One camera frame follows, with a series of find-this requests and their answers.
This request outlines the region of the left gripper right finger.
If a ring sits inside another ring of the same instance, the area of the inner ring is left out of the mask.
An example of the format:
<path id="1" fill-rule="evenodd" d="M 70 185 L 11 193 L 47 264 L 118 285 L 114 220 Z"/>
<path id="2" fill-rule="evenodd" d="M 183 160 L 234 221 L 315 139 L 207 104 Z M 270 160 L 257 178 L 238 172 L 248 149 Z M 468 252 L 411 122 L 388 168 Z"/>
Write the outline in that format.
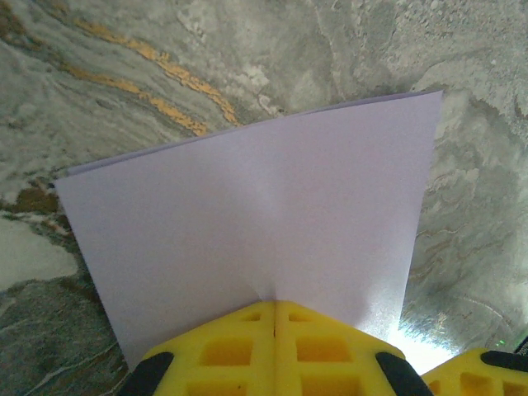
<path id="1" fill-rule="evenodd" d="M 304 306 L 276 302 L 277 395 L 424 395 L 404 354 Z"/>

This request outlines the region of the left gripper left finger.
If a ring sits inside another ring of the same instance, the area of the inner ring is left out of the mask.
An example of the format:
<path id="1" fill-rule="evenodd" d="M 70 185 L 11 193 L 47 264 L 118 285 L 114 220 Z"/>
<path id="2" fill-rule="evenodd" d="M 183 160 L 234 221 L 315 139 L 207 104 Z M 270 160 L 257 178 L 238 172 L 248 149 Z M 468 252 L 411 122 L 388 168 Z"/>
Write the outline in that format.
<path id="1" fill-rule="evenodd" d="M 120 395 L 273 395 L 274 302 L 204 323 L 149 350 Z"/>

